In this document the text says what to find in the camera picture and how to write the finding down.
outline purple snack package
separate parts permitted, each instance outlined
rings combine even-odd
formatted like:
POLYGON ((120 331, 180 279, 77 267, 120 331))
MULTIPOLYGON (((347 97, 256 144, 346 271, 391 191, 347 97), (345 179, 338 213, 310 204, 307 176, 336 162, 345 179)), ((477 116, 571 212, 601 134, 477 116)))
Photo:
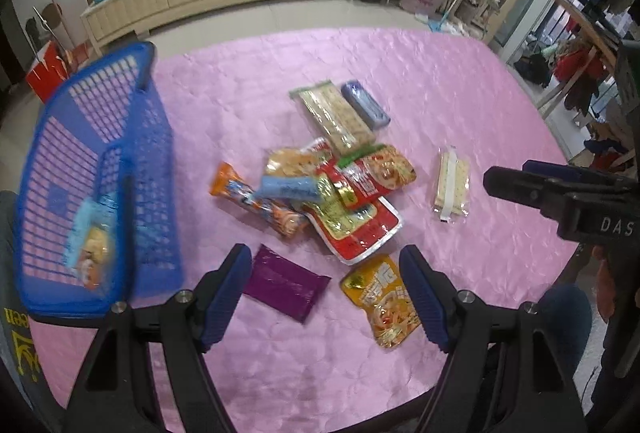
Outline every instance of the purple snack package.
POLYGON ((330 280, 261 245, 244 293, 304 323, 330 280))

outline light blue snack bar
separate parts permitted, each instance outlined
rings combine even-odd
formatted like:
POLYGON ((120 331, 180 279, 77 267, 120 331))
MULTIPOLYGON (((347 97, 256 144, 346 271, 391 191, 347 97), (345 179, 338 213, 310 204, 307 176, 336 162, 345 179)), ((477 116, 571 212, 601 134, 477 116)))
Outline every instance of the light blue snack bar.
POLYGON ((318 181, 314 177, 273 177, 265 175, 255 196, 276 200, 321 202, 318 181))
POLYGON ((370 129, 381 129, 391 122, 391 118, 357 80, 348 80, 340 91, 370 129))

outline blue plastic basket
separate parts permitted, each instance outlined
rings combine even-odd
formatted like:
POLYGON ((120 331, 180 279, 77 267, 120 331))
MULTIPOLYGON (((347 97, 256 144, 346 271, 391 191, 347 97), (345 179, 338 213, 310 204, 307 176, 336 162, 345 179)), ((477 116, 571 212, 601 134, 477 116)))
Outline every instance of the blue plastic basket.
POLYGON ((180 288, 173 134, 136 43, 62 84, 36 128, 18 198, 17 286, 30 313, 96 317, 114 301, 180 288), (82 286, 63 253, 86 198, 116 193, 110 283, 82 286))

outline floor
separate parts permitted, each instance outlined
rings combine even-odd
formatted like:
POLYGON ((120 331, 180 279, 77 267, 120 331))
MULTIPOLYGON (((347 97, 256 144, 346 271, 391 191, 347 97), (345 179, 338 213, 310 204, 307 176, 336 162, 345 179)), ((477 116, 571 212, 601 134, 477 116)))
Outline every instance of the floor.
MULTIPOLYGON (((189 52, 194 48, 271 32, 322 27, 380 27, 427 29, 411 14, 402 10, 345 0, 287 0, 233 8, 213 15, 192 18, 187 23, 175 24, 156 31, 148 38, 158 50, 158 58, 189 52)), ((522 89, 535 102, 543 91, 524 81, 511 69, 522 89)), ((0 129, 0 189, 18 191, 20 175, 33 138, 33 130, 42 110, 42 103, 33 94, 21 99, 11 110, 0 129)), ((547 124, 556 136, 567 158, 582 150, 582 140, 588 138, 586 130, 578 130, 570 115, 559 106, 547 124)), ((594 308, 593 272, 583 273, 578 280, 590 295, 594 308)), ((578 392, 585 388, 588 378, 602 351, 604 324, 594 314, 594 329, 587 354, 583 358, 575 382, 578 392)))
MULTIPOLYGON (((533 84, 528 80, 522 79, 520 74, 517 73, 512 66, 508 66, 508 69, 511 75, 518 81, 524 92, 529 95, 531 102, 537 102, 542 98, 546 90, 543 90, 542 87, 533 84)), ((552 77, 551 83, 547 88, 555 88, 557 85, 558 80, 555 77, 552 77)), ((561 102, 546 118, 546 125, 558 141, 558 145, 567 160, 578 155, 578 153, 584 149, 584 141, 591 138, 589 130, 585 127, 578 128, 574 124, 573 119, 575 115, 575 111, 567 111, 564 109, 561 102)))

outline pink tablecloth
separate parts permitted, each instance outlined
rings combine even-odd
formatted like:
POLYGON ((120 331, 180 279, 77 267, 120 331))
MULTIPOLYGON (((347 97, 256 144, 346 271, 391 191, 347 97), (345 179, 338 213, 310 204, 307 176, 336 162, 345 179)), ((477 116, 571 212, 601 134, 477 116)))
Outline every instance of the pink tablecloth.
MULTIPOLYGON (((288 32, 229 42, 156 64, 153 72, 175 133, 175 201, 186 285, 215 269, 236 242, 265 243, 333 278, 300 325, 242 298, 207 366, 239 432, 318 433, 370 418, 433 386, 444 356, 421 329, 386 351, 364 313, 342 294, 348 271, 317 236, 291 244, 257 217, 207 194, 218 163, 256 183, 266 151, 317 136, 287 91, 356 78, 392 123, 380 142, 410 158, 418 180, 389 200, 404 228, 385 251, 417 244, 431 265, 491 304, 537 300, 561 272, 571 245, 538 212, 489 198, 482 173, 527 159, 564 162, 536 109, 504 65, 470 39, 424 31, 342 29, 288 32), (454 144, 472 162, 470 215, 439 223, 431 210, 438 147, 454 144)), ((33 323, 51 389, 66 403, 92 331, 33 323)), ((167 428, 179 431, 161 350, 154 371, 167 428)))

